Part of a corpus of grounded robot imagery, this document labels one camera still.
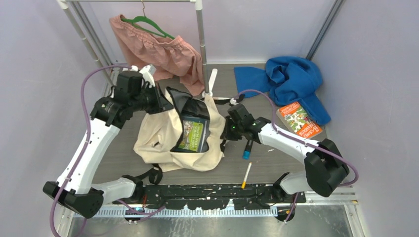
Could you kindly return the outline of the cream canvas backpack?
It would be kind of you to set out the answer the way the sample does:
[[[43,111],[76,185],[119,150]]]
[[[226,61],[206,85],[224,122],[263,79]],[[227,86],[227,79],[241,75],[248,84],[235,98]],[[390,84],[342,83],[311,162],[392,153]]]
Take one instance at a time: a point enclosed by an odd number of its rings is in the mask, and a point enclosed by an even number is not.
[[[163,94],[173,104],[173,109],[162,113],[146,113],[142,120],[137,141],[133,150],[153,168],[140,176],[148,178],[151,184],[161,182],[164,172],[189,169],[206,172],[215,169],[224,158],[228,140],[222,138],[226,117],[222,116],[217,105],[236,105],[234,98],[216,99],[206,96],[197,99],[187,92],[167,87]],[[209,120],[207,137],[208,150],[202,153],[172,152],[182,134],[181,115],[191,115]]]

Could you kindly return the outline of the green paperback book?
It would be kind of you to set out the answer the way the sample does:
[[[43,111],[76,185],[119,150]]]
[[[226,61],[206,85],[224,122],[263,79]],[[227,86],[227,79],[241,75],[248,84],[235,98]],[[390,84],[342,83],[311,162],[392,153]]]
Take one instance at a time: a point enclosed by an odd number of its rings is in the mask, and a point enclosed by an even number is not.
[[[177,146],[179,152],[201,153],[208,150],[206,120],[184,120],[183,135]]]

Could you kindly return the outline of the teal hardcover book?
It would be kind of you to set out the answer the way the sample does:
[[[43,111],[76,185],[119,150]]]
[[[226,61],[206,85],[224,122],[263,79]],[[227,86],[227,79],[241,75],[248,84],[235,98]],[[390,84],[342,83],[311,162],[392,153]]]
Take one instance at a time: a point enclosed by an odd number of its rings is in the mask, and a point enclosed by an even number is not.
[[[182,134],[172,152],[202,153],[208,150],[207,137],[209,132],[209,120],[191,115],[181,115]]]

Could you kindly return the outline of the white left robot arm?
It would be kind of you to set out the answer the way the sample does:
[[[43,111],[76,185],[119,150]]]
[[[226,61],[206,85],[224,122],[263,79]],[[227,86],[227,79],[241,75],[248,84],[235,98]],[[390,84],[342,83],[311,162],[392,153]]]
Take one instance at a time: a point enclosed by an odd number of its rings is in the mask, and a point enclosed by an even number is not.
[[[102,205],[127,199],[133,204],[144,197],[142,177],[124,175],[101,184],[92,180],[111,142],[133,113],[156,114],[173,106],[156,86],[152,65],[124,69],[110,95],[100,98],[87,115],[87,131],[68,167],[56,181],[48,181],[43,192],[81,215],[92,218]]]

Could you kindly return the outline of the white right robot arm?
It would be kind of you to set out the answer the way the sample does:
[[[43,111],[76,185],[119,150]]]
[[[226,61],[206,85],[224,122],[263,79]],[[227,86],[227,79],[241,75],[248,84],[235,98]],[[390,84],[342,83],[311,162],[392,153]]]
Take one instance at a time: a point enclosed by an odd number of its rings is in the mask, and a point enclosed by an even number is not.
[[[288,202],[294,194],[306,191],[329,197],[350,173],[337,146],[329,139],[299,137],[266,118],[254,118],[242,104],[230,107],[226,119],[223,139],[245,138],[249,144],[270,146],[303,164],[303,171],[284,173],[274,182],[274,196],[279,202]]]

